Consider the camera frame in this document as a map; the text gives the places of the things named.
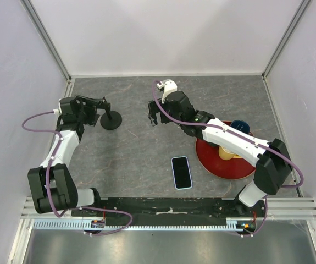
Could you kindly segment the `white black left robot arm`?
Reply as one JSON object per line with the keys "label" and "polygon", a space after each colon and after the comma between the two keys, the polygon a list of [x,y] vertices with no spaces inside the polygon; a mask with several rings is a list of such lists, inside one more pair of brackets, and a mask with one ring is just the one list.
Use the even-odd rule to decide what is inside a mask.
{"label": "white black left robot arm", "polygon": [[96,125],[99,109],[109,111],[110,103],[105,98],[74,96],[60,99],[58,107],[51,111],[58,117],[57,126],[51,131],[55,135],[53,145],[46,159],[27,174],[37,213],[53,212],[61,217],[65,211],[78,207],[90,216],[102,212],[99,192],[95,188],[77,189],[68,169],[85,126]]}

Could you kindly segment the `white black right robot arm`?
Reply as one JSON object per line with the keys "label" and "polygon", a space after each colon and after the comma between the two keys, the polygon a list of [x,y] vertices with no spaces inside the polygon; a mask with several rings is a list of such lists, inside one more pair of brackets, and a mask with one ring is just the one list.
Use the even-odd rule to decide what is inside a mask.
{"label": "white black right robot arm", "polygon": [[194,109],[182,91],[149,101],[148,118],[152,125],[173,122],[187,135],[225,147],[255,168],[253,180],[237,194],[233,204],[239,216],[247,216],[259,200],[275,195],[295,168],[283,141],[242,133],[212,114]]}

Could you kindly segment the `black phone stand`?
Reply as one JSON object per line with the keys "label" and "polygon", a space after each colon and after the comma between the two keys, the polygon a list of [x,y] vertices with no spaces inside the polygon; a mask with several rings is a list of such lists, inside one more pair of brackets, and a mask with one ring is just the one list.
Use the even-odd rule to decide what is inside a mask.
{"label": "black phone stand", "polygon": [[105,113],[100,118],[101,126],[106,130],[114,130],[122,124],[122,116],[119,112],[111,110],[111,104],[105,97],[98,104],[98,109],[103,109]]}

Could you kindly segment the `phone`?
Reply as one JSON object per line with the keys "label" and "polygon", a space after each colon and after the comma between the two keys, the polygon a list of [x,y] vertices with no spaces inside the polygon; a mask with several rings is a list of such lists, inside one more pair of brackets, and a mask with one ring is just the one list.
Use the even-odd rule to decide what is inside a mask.
{"label": "phone", "polygon": [[193,185],[187,157],[173,157],[171,159],[171,166],[175,188],[177,190],[191,189]]}

